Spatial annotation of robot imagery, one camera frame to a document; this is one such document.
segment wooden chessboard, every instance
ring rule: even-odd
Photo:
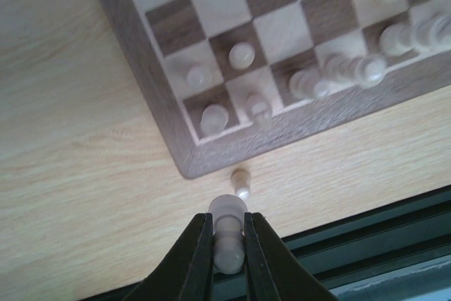
[[[451,85],[451,51],[411,51],[388,58],[386,78],[371,89],[336,87],[333,95],[317,102],[296,100],[288,90],[294,72],[323,67],[335,52],[349,57],[378,53],[378,38],[387,26],[450,12],[451,0],[100,1],[186,178]],[[228,63],[238,42],[249,42],[256,51],[246,70]],[[195,91],[185,76],[198,63],[208,66],[213,81]],[[271,103],[274,117],[268,128],[247,117],[243,105],[252,92]],[[215,103],[227,108],[229,121],[220,135],[204,137],[202,112]]]

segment light wood grain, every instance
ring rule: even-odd
[[[0,0],[2,300],[140,280],[234,168],[181,178],[97,0]],[[451,183],[451,87],[243,164],[289,235]]]

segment group of chess pieces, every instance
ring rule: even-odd
[[[399,0],[378,0],[392,3]],[[297,71],[289,81],[291,95],[298,99],[320,100],[331,94],[332,84],[358,85],[370,88],[385,77],[385,56],[400,56],[414,50],[420,54],[451,49],[451,15],[437,13],[432,18],[413,25],[398,23],[387,27],[380,36],[382,54],[347,58],[330,56],[323,69],[308,68]],[[229,63],[237,70],[249,68],[255,57],[254,47],[247,42],[237,43],[229,53]],[[187,84],[194,90],[205,88],[211,81],[208,68],[193,66],[187,73]],[[254,93],[245,101],[245,111],[250,121],[267,126],[273,112],[264,95]],[[205,108],[200,123],[204,136],[217,135],[228,123],[228,111],[219,104]]]

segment dark metal frame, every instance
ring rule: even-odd
[[[451,186],[283,239],[328,289],[451,254]],[[214,300],[246,300],[245,273],[214,275]],[[116,301],[136,285],[90,297]]]

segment table surface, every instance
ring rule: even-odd
[[[0,0],[2,300],[144,278],[226,168],[178,173],[98,0]],[[240,164],[280,236],[451,183],[451,87]]]

